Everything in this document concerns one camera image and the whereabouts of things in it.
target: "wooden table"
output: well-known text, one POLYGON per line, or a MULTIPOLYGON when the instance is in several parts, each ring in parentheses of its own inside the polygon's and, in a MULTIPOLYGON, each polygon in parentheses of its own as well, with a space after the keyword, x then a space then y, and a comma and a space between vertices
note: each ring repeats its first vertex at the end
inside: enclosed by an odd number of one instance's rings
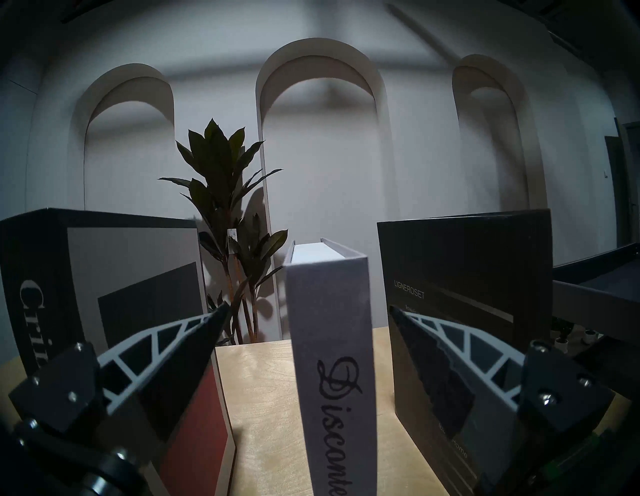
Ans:
MULTIPOLYGON (((388 328, 373 330, 378 495, 447 495, 394 411, 388 328)), ((237 445, 231 495, 312 495, 291 341, 216 349, 237 445)))

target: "dark square panel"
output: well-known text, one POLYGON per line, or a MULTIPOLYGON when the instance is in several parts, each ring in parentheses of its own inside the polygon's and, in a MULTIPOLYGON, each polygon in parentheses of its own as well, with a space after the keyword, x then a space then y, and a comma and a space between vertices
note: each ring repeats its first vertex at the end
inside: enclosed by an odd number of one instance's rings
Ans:
POLYGON ((202 315, 196 262, 98 298, 109 348, 136 332, 202 315))

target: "small sticker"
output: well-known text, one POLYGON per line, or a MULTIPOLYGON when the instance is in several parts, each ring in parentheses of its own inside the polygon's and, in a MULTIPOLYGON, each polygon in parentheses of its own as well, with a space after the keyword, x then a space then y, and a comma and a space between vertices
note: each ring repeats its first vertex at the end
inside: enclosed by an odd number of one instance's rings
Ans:
MULTIPOLYGON (((238 233, 235 229, 227 229, 227 236, 229 239, 233 239, 236 243, 238 241, 238 233)), ((229 243, 229 254, 237 253, 234 243, 229 243)))

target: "bolt head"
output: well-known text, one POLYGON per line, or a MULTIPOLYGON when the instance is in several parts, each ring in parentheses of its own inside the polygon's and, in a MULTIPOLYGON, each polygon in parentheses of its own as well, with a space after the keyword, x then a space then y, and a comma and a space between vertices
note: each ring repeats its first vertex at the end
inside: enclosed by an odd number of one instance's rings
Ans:
POLYGON ((549 347, 545 343, 538 340, 531 341, 531 347, 534 350, 539 351, 540 353, 546 353, 547 351, 549 351, 549 347))
POLYGON ((540 398, 540 401, 542 402, 542 404, 545 406, 557 403, 557 398, 553 394, 548 392, 542 392, 538 394, 538 397, 540 398))
POLYGON ((127 449, 123 448, 122 446, 114 448, 113 451, 111 451, 111 453, 113 453, 115 456, 117 456, 121 460, 127 459, 127 449))

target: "small pot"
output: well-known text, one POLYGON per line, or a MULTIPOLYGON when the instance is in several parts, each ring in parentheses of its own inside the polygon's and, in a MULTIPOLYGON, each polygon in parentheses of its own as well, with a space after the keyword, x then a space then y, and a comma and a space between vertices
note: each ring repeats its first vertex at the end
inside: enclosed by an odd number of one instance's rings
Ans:
POLYGON ((584 332, 584 336, 582 337, 582 342, 585 344, 593 344, 597 341, 597 339, 598 339, 598 333, 591 329, 587 329, 584 332))
POLYGON ((567 351, 569 351, 569 340, 562 337, 557 337, 556 341, 554 342, 554 346, 563 353, 567 353, 567 351))

